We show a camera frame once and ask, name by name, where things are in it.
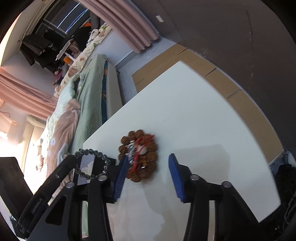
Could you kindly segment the green bed with sheet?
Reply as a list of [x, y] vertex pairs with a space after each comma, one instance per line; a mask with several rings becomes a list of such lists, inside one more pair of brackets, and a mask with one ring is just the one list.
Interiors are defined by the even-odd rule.
[[[79, 102], [81, 109], [74, 139], [68, 150], [71, 154], [82, 148], [83, 143], [112, 116], [107, 113], [107, 97], [111, 96], [107, 92], [110, 70], [113, 70], [117, 77], [117, 71], [109, 63], [108, 58], [98, 54], [89, 60], [86, 68], [80, 72], [80, 77], [74, 82], [76, 92], [74, 99]], [[46, 122], [45, 129], [40, 136], [43, 158], [47, 157], [53, 133], [48, 129]]]

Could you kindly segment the pink curtain right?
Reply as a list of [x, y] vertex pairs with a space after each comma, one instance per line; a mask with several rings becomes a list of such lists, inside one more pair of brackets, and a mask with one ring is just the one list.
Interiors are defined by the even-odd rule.
[[136, 53], [144, 51], [159, 38], [158, 32], [128, 1], [84, 0], [80, 2], [108, 23]]

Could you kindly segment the dark wood wardrobe panel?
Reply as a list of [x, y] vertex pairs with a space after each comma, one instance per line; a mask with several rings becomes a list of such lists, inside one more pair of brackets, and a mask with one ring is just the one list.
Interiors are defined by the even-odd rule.
[[211, 61], [295, 152], [295, 42], [262, 1], [135, 1], [160, 34]]

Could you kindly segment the white wall socket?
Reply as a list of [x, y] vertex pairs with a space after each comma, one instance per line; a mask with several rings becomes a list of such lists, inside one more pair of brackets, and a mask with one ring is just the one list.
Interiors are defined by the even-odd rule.
[[160, 23], [163, 23], [163, 22], [164, 22], [163, 18], [162, 18], [160, 15], [157, 15], [157, 16], [156, 16], [156, 19], [157, 19]]

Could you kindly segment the white folding drying rack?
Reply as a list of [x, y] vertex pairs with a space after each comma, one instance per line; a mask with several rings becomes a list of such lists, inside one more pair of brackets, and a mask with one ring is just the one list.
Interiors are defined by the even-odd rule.
[[65, 45], [64, 47], [61, 49], [61, 51], [59, 52], [59, 54], [56, 57], [56, 61], [59, 60], [63, 55], [66, 55], [67, 57], [69, 57], [72, 61], [75, 61], [75, 58], [68, 54], [66, 51], [69, 49], [69, 47], [71, 46], [71, 44], [74, 42], [74, 39], [70, 39]]

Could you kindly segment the flat brown cardboard sheet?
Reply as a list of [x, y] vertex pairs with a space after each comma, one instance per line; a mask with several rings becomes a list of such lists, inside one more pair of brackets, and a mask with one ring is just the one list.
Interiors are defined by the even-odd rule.
[[267, 117], [242, 87], [212, 63], [182, 45], [171, 46], [133, 73], [137, 91], [143, 90], [178, 61], [203, 76], [229, 102], [251, 130], [267, 162], [271, 163], [284, 153], [281, 141]]

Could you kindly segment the hanging dark clothes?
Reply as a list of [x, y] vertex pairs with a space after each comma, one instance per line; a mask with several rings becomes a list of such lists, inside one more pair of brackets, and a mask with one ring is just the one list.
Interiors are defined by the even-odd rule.
[[56, 60], [59, 52], [53, 42], [36, 34], [23, 38], [20, 51], [30, 66], [38, 63], [51, 73], [54, 73], [61, 64], [60, 60]]

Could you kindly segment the light green duvet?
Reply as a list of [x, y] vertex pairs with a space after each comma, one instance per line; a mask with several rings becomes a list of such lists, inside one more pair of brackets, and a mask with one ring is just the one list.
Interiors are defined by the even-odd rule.
[[47, 127], [52, 132], [54, 132], [54, 128], [57, 124], [58, 119], [65, 112], [68, 101], [73, 99], [76, 95], [76, 92], [74, 90], [74, 82], [79, 77], [80, 77], [80, 72], [77, 72], [74, 76], [70, 78], [69, 82], [65, 85], [63, 90], [60, 92], [56, 109], [54, 110], [54, 112], [51, 114], [51, 116], [48, 118], [48, 121], [47, 121]]

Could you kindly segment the pink floral fleece blanket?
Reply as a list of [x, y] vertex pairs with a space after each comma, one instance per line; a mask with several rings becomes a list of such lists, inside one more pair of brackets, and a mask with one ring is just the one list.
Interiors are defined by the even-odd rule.
[[67, 156], [78, 125], [80, 109], [79, 102], [71, 99], [66, 105], [65, 112], [58, 119], [47, 152], [46, 177], [49, 177]]

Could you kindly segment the pink curtain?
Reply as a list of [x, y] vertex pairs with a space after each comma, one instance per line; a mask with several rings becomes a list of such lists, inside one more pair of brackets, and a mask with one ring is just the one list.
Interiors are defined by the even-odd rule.
[[55, 97], [15, 78], [3, 69], [1, 69], [1, 99], [42, 120], [46, 120], [57, 105]]
[[84, 0], [80, 2], [108, 23], [136, 53], [144, 51], [159, 38], [158, 32], [128, 1]]

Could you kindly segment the pink curtain left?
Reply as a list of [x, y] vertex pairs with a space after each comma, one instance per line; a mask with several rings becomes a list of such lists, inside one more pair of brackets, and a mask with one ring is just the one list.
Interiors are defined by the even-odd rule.
[[55, 97], [15, 78], [3, 69], [1, 69], [1, 99], [42, 120], [46, 120], [57, 105]]

